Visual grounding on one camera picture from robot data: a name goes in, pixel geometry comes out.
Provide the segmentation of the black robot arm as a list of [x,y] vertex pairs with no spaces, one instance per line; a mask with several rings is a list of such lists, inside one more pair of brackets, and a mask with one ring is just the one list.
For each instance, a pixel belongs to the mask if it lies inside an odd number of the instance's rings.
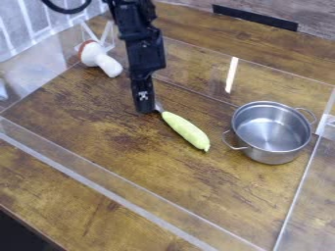
[[109,8],[119,38],[125,43],[131,90],[136,111],[155,111],[152,73],[167,66],[163,33],[152,25],[156,7],[151,0],[103,0]]

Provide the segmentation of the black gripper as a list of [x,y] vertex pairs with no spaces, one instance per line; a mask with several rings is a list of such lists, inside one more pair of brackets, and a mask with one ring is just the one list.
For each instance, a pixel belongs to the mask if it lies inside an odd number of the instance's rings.
[[161,30],[123,28],[119,38],[125,43],[131,93],[135,110],[141,114],[155,111],[155,88],[149,75],[167,67]]

